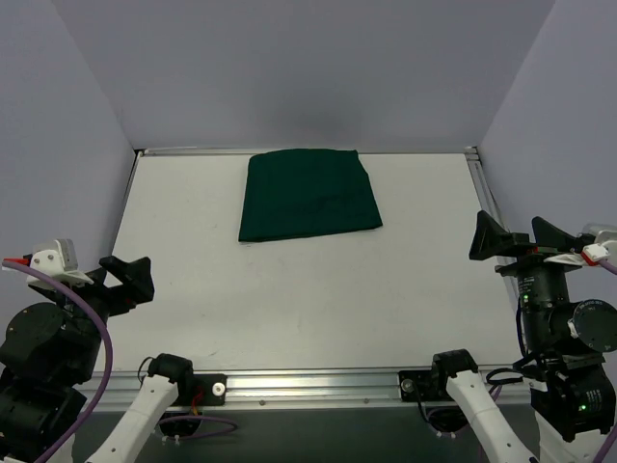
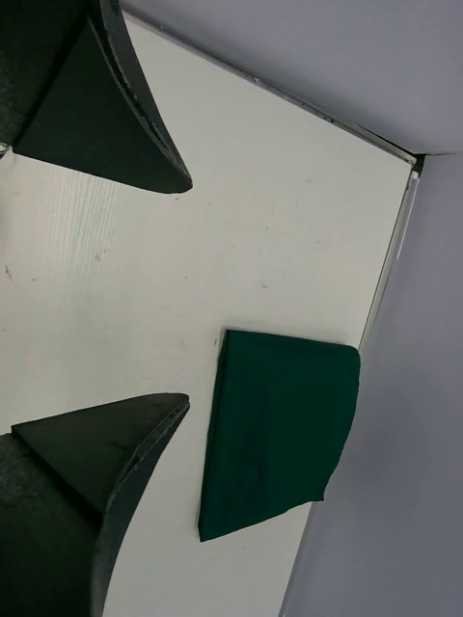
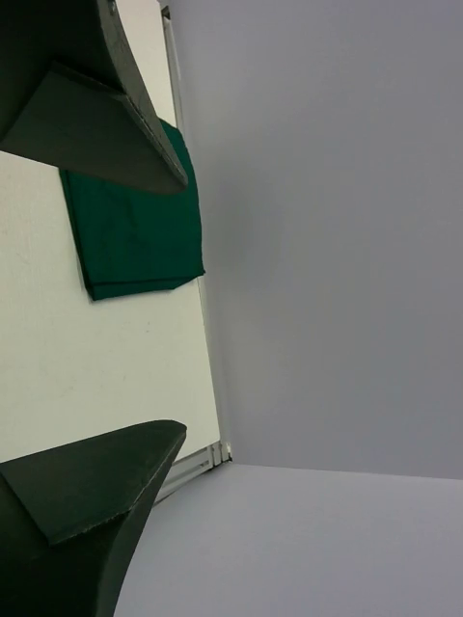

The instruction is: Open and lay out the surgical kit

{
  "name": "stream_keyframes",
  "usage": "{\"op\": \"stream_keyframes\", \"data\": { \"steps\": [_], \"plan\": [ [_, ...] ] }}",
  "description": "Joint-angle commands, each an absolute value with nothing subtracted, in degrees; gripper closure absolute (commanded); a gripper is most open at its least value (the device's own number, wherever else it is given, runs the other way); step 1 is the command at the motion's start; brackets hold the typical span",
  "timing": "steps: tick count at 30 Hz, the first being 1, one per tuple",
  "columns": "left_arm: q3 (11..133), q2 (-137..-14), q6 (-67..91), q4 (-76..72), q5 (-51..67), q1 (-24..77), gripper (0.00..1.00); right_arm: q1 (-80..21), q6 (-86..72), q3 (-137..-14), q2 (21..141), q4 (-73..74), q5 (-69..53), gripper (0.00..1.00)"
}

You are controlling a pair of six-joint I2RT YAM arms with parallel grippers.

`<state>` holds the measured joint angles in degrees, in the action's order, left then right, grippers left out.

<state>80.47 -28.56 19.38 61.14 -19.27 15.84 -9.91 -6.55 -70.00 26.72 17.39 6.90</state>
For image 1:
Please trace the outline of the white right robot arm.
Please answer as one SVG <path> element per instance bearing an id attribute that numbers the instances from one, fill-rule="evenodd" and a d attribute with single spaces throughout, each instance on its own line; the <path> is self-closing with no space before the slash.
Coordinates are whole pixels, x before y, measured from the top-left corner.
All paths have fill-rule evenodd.
<path id="1" fill-rule="evenodd" d="M 539 216 L 532 229 L 509 232 L 481 210 L 469 258 L 512 260 L 496 272 L 518 284 L 522 356 L 503 373 L 529 389 L 539 451 L 502 415 L 487 389 L 494 376 L 481 373 L 467 350 L 436 354 L 428 386 L 456 403 L 491 462 L 600 462 L 616 440 L 616 391 L 603 367 L 616 349 L 616 309 L 598 298 L 572 301 L 566 275 L 579 268 L 614 273 L 616 229 L 591 224 L 571 235 Z"/>

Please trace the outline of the dark green surgical cloth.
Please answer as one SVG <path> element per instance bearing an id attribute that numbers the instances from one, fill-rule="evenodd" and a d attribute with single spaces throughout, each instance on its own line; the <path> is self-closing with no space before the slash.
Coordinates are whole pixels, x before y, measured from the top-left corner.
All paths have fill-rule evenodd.
<path id="1" fill-rule="evenodd" d="M 259 243 L 383 226 L 356 150 L 291 149 L 248 162 L 238 240 Z"/>

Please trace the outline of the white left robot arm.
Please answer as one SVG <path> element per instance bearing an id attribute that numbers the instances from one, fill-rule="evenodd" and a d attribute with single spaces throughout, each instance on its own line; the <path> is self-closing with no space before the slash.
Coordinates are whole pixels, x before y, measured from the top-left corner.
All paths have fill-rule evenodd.
<path id="1" fill-rule="evenodd" d="M 110 381 L 109 318 L 152 301 L 151 261 L 103 258 L 74 283 L 33 256 L 2 265 L 28 277 L 44 302 L 18 312 L 1 345 L 1 459 L 50 462 L 71 444 Z"/>

